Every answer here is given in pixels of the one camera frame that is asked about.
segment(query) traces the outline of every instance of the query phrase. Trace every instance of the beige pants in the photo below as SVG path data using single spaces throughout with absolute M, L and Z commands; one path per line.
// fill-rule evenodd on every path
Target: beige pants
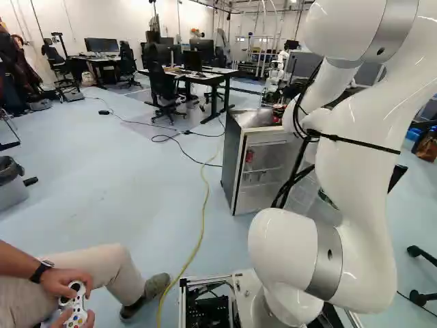
M 105 286 L 123 305 L 132 305 L 144 292 L 145 280 L 118 244 L 44 257 L 57 268 L 80 269 L 93 277 L 93 289 Z M 57 298 L 25 279 L 0 277 L 0 328 L 32 327 L 57 309 Z

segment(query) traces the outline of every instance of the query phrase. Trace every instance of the controller button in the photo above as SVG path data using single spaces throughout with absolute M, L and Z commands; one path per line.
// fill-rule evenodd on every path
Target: controller button
M 73 285 L 71 285 L 71 289 L 74 289 L 75 291 L 78 292 L 81 289 L 81 285 L 75 282 Z
M 66 303 L 68 303 L 69 300 L 70 300 L 70 299 L 68 299 L 68 298 L 65 297 L 65 296 L 62 296 L 62 297 L 61 297 L 61 303 L 62 303 L 62 304 L 66 304 Z

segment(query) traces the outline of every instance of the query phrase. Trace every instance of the gray shoe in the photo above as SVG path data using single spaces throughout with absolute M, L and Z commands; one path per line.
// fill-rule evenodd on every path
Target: gray shoe
M 120 320 L 129 321 L 146 303 L 161 295 L 171 282 L 168 273 L 159 273 L 145 282 L 144 294 L 138 301 L 120 310 Z

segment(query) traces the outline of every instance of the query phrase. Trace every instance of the keyboard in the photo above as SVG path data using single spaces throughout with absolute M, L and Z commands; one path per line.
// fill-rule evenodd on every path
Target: keyboard
M 176 70 L 175 72 L 180 73 L 180 74 L 191 74 L 192 73 L 190 70 L 182 70 L 182 69 Z

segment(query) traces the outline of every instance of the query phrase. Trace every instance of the game controller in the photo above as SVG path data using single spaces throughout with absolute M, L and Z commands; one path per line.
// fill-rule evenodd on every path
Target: game controller
M 85 310 L 85 293 L 87 291 L 83 282 L 73 281 L 68 284 L 68 287 L 77 291 L 77 296 L 73 299 L 68 299 L 67 297 L 59 298 L 59 306 L 62 311 L 72 308 L 73 314 L 64 323 L 66 328 L 79 328 L 82 327 L 88 319 L 87 311 Z

